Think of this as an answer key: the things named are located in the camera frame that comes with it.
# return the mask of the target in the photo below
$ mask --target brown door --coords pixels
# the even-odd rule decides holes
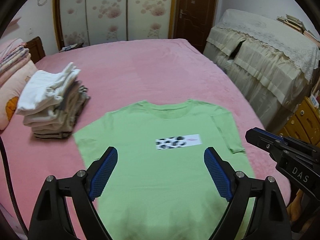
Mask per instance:
[[[177,0],[174,38],[186,39],[201,53],[212,28],[216,0]]]

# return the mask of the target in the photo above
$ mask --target t-shirt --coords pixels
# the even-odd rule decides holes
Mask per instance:
[[[140,101],[106,113],[74,138],[86,167],[109,146],[118,151],[97,199],[114,240],[208,240],[228,205],[205,166],[208,147],[235,171],[254,177],[231,112],[202,101]],[[252,206],[250,201],[245,224]]]

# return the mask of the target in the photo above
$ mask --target folded sleeve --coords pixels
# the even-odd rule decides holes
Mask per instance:
[[[214,111],[212,120],[232,153],[245,152],[231,112],[219,107]]]
[[[86,168],[98,160],[109,147],[112,133],[109,131],[110,115],[106,113],[100,119],[90,123],[73,134],[79,153]]]

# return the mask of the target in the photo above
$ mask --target yellow wooden dresser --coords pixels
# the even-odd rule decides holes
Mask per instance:
[[[320,113],[309,98],[304,98],[298,110],[278,134],[291,136],[320,147]]]

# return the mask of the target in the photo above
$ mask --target pink bedspread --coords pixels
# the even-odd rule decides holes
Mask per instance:
[[[78,120],[76,130],[114,111],[140,100],[177,104],[188,98],[221,105],[233,113],[242,143],[259,179],[276,178],[285,202],[289,202],[290,184],[276,171],[276,163],[264,152],[245,141],[253,127],[263,128],[249,103],[231,80],[186,40],[120,41],[94,45],[47,56],[36,65],[52,73],[69,62],[80,68],[79,79],[92,96]],[[32,138],[29,127],[15,115],[2,133],[12,182],[21,214],[29,225],[33,207],[45,178],[73,176],[84,164],[73,138],[42,141]],[[14,214],[0,164],[0,203]],[[75,221],[75,212],[71,211]],[[78,222],[77,236],[84,239]]]

